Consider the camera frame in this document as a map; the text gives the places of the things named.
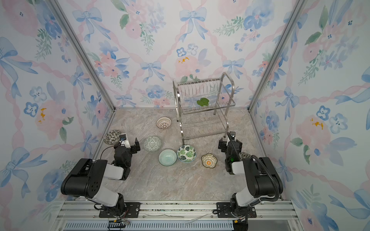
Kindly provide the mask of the stainless steel dish rack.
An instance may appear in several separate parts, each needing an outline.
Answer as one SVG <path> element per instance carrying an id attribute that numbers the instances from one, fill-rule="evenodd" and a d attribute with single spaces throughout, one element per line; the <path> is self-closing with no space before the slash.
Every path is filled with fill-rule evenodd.
<path id="1" fill-rule="evenodd" d="M 172 82 L 176 121 L 179 123 L 182 144 L 212 135 L 227 137 L 227 115 L 235 106 L 236 90 L 233 79 L 226 73 L 213 79 Z M 200 98 L 209 99 L 209 106 L 197 105 Z"/>

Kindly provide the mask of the pale green grid bowl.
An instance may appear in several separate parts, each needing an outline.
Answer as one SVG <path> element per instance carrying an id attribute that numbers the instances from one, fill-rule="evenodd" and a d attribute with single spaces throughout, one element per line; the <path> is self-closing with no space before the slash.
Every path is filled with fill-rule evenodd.
<path id="1" fill-rule="evenodd" d="M 177 154 L 171 149 L 165 149 L 159 154 L 159 163 L 165 167 L 173 165 L 177 160 Z"/>

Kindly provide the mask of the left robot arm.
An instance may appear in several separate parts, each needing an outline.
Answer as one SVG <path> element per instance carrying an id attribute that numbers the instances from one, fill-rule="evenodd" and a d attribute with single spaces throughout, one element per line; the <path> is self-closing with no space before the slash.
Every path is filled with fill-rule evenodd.
<path id="1" fill-rule="evenodd" d="M 62 182 L 61 193 L 94 202 L 100 218 L 138 218 L 141 203 L 125 202 L 121 193 L 106 188 L 102 181 L 127 180 L 132 157 L 141 150 L 140 143 L 136 139 L 131 146 L 126 134 L 121 134 L 114 150 L 114 161 L 111 164 L 105 159 L 80 159 Z"/>

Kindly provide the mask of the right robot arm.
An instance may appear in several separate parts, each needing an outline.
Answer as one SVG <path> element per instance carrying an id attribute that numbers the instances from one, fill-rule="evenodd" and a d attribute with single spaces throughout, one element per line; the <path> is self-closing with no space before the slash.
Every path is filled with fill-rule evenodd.
<path id="1" fill-rule="evenodd" d="M 268 157 L 254 155 L 241 158 L 242 142 L 225 138 L 219 140 L 218 149 L 225 153 L 225 169 L 231 175 L 243 175 L 247 186 L 234 193 L 228 203 L 218 202 L 213 214 L 218 218 L 255 218 L 255 206 L 275 202 L 283 193 L 283 183 Z"/>

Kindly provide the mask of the green monstera leaf bowl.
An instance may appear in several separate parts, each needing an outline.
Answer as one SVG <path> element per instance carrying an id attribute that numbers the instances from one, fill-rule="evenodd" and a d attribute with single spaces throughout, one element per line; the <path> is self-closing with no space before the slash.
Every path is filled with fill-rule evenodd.
<path id="1" fill-rule="evenodd" d="M 182 145 L 177 150 L 177 158 L 184 163 L 190 163 L 197 156 L 196 149 L 191 145 Z"/>

